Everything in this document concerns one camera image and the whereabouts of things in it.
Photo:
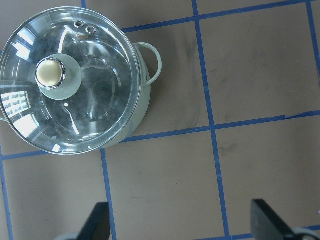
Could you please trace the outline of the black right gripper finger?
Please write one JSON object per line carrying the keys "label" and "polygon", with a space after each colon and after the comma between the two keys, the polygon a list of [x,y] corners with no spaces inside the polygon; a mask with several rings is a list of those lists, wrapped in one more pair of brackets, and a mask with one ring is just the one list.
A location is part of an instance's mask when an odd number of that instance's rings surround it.
{"label": "black right gripper finger", "polygon": [[250,230],[255,240],[300,239],[263,199],[251,201]]}

